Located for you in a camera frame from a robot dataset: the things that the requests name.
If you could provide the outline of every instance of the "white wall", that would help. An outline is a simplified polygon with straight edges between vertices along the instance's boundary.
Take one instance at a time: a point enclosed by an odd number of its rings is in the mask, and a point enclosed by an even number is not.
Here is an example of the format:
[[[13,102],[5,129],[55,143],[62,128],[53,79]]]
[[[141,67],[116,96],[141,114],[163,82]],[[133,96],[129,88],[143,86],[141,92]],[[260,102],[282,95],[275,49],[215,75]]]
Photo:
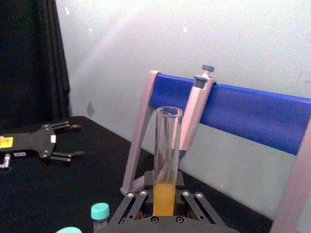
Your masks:
[[[131,140],[148,71],[311,98],[309,1],[59,0],[74,115]],[[144,148],[154,151],[155,119]],[[200,125],[181,168],[274,218],[295,156]]]

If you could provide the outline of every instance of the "vial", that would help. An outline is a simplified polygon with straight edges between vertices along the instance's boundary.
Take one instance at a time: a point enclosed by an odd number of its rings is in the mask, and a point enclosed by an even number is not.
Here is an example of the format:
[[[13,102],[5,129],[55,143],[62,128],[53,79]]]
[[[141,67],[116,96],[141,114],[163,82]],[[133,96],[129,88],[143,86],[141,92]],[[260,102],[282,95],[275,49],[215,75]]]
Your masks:
[[[109,205],[101,202],[92,205],[91,217],[93,219],[93,232],[105,228],[108,225]]]

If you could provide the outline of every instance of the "blue bar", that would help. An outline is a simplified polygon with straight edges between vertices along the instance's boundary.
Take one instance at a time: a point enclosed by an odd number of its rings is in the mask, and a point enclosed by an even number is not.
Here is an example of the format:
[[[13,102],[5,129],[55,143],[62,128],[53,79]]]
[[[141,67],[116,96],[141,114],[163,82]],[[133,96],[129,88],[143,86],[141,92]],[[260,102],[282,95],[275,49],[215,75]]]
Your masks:
[[[185,110],[194,80],[158,74],[150,106]],[[296,155],[311,115],[311,99],[215,84],[201,122]]]

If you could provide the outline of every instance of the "metal screw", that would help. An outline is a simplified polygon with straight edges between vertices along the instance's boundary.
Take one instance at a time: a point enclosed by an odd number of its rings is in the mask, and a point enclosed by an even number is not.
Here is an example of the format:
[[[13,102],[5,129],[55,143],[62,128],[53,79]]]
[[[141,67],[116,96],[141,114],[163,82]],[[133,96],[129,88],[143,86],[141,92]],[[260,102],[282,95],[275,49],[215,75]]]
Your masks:
[[[183,192],[183,196],[185,196],[185,197],[189,196],[189,192],[188,191],[184,191]]]
[[[146,192],[145,190],[142,190],[142,191],[140,192],[140,194],[141,194],[142,196],[146,196],[146,195],[147,195],[147,192]]]
[[[133,196],[134,196],[134,193],[128,193],[128,194],[127,194],[127,197],[128,197],[128,198],[132,198]]]
[[[196,194],[195,194],[195,197],[196,197],[196,198],[202,198],[203,195],[202,195],[201,193],[196,193]]]
[[[183,223],[184,222],[184,219],[182,217],[177,217],[176,218],[176,222],[178,223]]]
[[[158,223],[159,222],[159,218],[154,216],[154,217],[151,218],[151,222],[152,223]]]

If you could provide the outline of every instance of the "yellow label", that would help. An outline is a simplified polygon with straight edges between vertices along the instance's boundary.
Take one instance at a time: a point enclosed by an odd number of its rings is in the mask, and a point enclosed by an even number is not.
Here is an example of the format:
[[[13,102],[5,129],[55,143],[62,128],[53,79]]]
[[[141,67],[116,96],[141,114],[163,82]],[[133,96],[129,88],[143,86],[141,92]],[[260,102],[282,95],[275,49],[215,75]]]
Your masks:
[[[0,148],[10,148],[13,146],[13,137],[0,137]]]

